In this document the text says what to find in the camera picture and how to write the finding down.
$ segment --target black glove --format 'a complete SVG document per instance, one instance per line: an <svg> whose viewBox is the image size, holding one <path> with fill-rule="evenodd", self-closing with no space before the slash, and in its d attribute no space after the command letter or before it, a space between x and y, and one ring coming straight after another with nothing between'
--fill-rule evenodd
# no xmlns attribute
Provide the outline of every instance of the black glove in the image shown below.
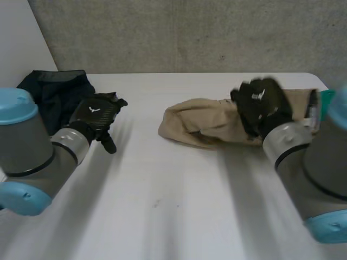
<svg viewBox="0 0 347 260"><path fill-rule="evenodd" d="M117 148L108 133L121 107L128 103L118 99L115 92L94 94L84 99L70 118L69 128L81 132L89 141L101 141L108 153L115 153Z"/></svg>
<svg viewBox="0 0 347 260"><path fill-rule="evenodd" d="M264 139L277 126L292 121L293 111L276 80L266 78L242 83L230 93L243 127L250 136Z"/></svg>

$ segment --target dark navy cloth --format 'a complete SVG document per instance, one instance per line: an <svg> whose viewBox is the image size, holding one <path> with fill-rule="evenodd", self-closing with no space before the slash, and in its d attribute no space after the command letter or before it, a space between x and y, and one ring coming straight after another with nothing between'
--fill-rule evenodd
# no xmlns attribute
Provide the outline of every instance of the dark navy cloth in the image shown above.
<svg viewBox="0 0 347 260"><path fill-rule="evenodd" d="M79 103L95 93L84 70L34 70L18 88L33 96L49 135L67 125Z"/></svg>

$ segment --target crumpled fabric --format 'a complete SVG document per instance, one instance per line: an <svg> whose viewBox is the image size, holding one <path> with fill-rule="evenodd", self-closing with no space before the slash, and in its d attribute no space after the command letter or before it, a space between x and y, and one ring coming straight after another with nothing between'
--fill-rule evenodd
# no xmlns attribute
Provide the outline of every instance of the crumpled fabric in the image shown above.
<svg viewBox="0 0 347 260"><path fill-rule="evenodd" d="M319 109L315 89L284 90L293 108L293 120L307 124L309 107ZM315 133L319 124L311 126ZM216 148L223 142L260 146L260 137L251 138L244 130L237 106L231 100L191 99L166 109L158 134L161 137L203 148Z"/></svg>
<svg viewBox="0 0 347 260"><path fill-rule="evenodd" d="M49 135L67 125L79 103L95 93L84 70L34 70L18 88L32 95Z"/></svg>

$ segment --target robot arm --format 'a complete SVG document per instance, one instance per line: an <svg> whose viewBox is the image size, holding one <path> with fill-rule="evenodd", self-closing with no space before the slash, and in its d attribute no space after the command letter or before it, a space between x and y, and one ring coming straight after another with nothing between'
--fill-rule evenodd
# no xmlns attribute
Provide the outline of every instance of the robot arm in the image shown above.
<svg viewBox="0 0 347 260"><path fill-rule="evenodd" d="M19 215L35 216L51 203L93 140L115 153L108 134L110 124L127 103L115 93L85 99L51 139L30 94L22 89L1 89L7 96L0 106L0 166L7 178L0 183L0 207Z"/></svg>
<svg viewBox="0 0 347 260"><path fill-rule="evenodd" d="M252 93L263 97L254 100ZM312 237L320 243L347 242L347 89L330 104L314 139L291 120L274 80L255 80L231 94L245 129L263 137L263 149Z"/></svg>

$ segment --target white wall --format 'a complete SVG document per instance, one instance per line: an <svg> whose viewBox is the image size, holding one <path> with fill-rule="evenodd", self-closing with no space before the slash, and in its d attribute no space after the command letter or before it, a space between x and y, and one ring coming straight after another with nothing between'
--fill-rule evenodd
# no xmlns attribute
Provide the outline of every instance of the white wall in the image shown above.
<svg viewBox="0 0 347 260"><path fill-rule="evenodd" d="M33 69L57 70L26 0L0 0L0 87L17 87Z"/></svg>

